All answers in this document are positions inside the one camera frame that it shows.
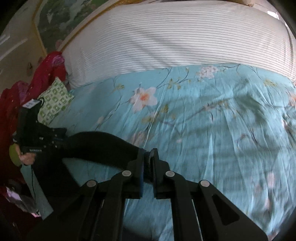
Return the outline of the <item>person's left hand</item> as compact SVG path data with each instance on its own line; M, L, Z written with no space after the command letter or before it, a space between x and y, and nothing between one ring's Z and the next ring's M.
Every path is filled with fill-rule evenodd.
M36 154L35 153L25 153L25 154L20 154L19 159L22 164L29 166L34 164L35 159L36 159Z

